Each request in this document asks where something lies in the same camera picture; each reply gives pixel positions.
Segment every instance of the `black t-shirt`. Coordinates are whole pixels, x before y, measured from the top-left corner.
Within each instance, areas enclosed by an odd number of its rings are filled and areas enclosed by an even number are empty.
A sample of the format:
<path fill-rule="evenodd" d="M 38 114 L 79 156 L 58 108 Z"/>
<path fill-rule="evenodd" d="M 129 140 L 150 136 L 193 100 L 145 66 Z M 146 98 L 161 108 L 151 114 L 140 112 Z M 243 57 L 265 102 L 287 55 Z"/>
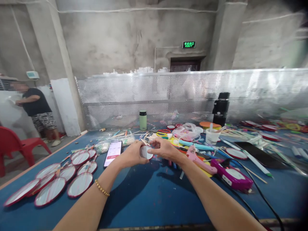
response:
<path fill-rule="evenodd" d="M 26 93 L 22 95 L 23 98 L 28 98 L 31 95 L 38 95 L 40 99 L 31 103 L 22 104 L 23 109 L 25 109 L 28 116 L 34 116 L 40 113 L 52 112 L 46 98 L 39 89 L 29 88 Z"/>

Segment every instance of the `floor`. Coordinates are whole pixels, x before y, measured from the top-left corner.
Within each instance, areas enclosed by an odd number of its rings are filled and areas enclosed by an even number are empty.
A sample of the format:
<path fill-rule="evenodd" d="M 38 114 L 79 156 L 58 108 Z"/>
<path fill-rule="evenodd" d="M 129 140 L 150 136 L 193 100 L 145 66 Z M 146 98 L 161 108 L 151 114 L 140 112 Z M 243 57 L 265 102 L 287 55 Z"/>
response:
<path fill-rule="evenodd" d="M 73 139 L 75 139 L 77 136 L 72 137 L 63 137 L 61 138 L 61 143 L 56 147 L 51 147 L 52 143 L 47 144 L 50 151 L 53 153 L 60 149 L 61 147 L 65 146 L 69 142 L 71 142 Z M 33 156 L 35 159 L 35 162 L 39 162 L 40 160 L 44 159 L 48 156 L 48 152 L 43 147 L 35 147 L 33 149 Z M 12 156 L 14 159 L 9 159 L 7 156 L 4 156 L 4 164 L 5 164 L 5 176 L 0 178 L 0 186 L 4 183 L 8 182 L 24 170 L 26 170 L 29 165 L 25 158 L 19 153 L 19 152 L 12 152 Z"/>

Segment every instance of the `person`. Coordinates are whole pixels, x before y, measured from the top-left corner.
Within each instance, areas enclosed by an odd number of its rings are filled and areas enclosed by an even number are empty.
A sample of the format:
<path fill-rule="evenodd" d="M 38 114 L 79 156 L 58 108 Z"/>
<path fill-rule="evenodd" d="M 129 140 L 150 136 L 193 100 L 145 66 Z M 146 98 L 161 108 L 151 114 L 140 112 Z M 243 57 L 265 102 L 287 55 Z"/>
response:
<path fill-rule="evenodd" d="M 186 155 L 173 147 L 168 140 L 156 138 L 151 144 L 154 149 L 148 150 L 148 153 L 175 162 L 182 168 L 218 231 L 266 230 L 236 200 L 207 177 Z M 139 149 L 143 145 L 144 143 L 141 141 L 131 144 L 103 171 L 97 179 L 97 183 L 104 192 L 111 191 L 113 182 L 123 168 L 149 163 L 149 160 L 142 158 L 139 154 Z M 102 193 L 99 187 L 94 183 L 63 216 L 54 231 L 97 230 L 108 198 L 108 195 Z"/>
<path fill-rule="evenodd" d="M 36 88 L 30 88 L 21 82 L 12 82 L 11 86 L 16 91 L 23 93 L 22 99 L 17 100 L 15 104 L 23 107 L 28 116 L 31 117 L 38 132 L 45 131 L 47 140 L 44 140 L 44 142 L 52 142 L 52 135 L 55 135 L 56 139 L 51 146 L 59 145 L 61 140 L 57 125 L 43 92 Z"/>

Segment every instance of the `forearm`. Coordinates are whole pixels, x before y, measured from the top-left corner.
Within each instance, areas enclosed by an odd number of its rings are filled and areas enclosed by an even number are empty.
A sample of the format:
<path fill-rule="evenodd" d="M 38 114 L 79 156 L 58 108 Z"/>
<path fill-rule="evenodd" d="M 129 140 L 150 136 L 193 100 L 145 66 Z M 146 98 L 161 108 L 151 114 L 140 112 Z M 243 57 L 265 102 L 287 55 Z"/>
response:
<path fill-rule="evenodd" d="M 98 178 L 100 186 L 109 193 L 112 185 L 122 169 L 120 160 L 116 158 Z M 60 220 L 54 230 L 97 230 L 107 196 L 94 183 Z"/>
<path fill-rule="evenodd" d="M 208 178 L 191 160 L 186 157 L 181 158 L 180 166 L 218 231 L 265 230 L 236 200 Z"/>
<path fill-rule="evenodd" d="M 33 96 L 29 96 L 28 98 L 22 99 L 19 102 L 20 103 L 32 103 L 32 102 L 35 102 L 37 100 L 39 100 L 39 96 L 33 95 Z"/>

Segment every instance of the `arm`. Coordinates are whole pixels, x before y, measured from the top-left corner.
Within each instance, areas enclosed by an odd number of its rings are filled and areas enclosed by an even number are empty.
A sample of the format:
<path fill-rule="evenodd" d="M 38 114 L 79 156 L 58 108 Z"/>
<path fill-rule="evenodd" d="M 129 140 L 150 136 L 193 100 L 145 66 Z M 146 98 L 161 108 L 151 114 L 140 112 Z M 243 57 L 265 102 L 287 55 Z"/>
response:
<path fill-rule="evenodd" d="M 40 96 L 38 96 L 38 95 L 31 95 L 28 98 L 17 100 L 15 102 L 15 104 L 19 105 L 19 104 L 23 104 L 23 103 L 31 103 L 31 102 L 37 101 L 39 99 L 40 99 Z"/>
<path fill-rule="evenodd" d="M 107 193 L 111 191 L 117 175 L 123 168 L 149 162 L 149 160 L 140 156 L 139 149 L 141 146 L 143 146 L 141 141 L 130 145 L 111 162 L 97 179 Z M 64 215 L 54 230 L 97 230 L 106 201 L 107 196 L 98 189 L 96 184 L 93 184 Z"/>
<path fill-rule="evenodd" d="M 162 138 L 153 140 L 155 149 L 149 153 L 177 163 L 196 190 L 202 205 L 218 231 L 246 231 L 266 229 L 236 200 L 208 178 L 191 160 Z"/>

